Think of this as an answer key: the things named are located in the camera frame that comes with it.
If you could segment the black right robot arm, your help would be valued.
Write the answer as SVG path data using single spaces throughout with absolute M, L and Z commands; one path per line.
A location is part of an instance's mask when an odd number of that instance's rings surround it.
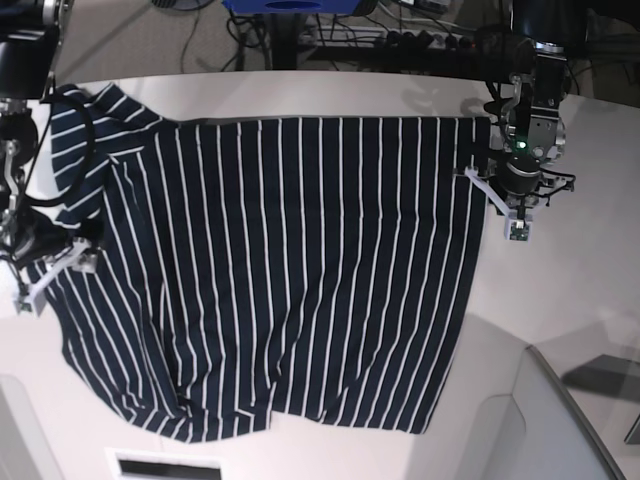
M 95 257 L 97 229 L 85 223 L 56 226 L 42 209 L 79 193 L 93 163 L 96 134 L 88 109 L 56 87 L 54 67 L 73 7 L 70 1 L 4 1 L 1 4 L 1 258 L 21 270 L 40 260 L 69 261 L 83 268 Z M 85 151 L 71 184 L 58 196 L 28 195 L 27 165 L 35 165 L 44 143 L 30 102 L 63 105 L 79 115 Z

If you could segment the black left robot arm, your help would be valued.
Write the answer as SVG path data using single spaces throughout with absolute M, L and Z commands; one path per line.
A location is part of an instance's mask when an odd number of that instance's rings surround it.
M 580 1 L 514 1 L 510 26 L 518 40 L 509 81 L 512 96 L 497 92 L 487 105 L 497 117 L 502 146 L 483 176 L 510 208 L 529 209 L 559 188 L 545 167 L 564 154 L 560 104 L 569 88 L 568 53 L 586 37 Z

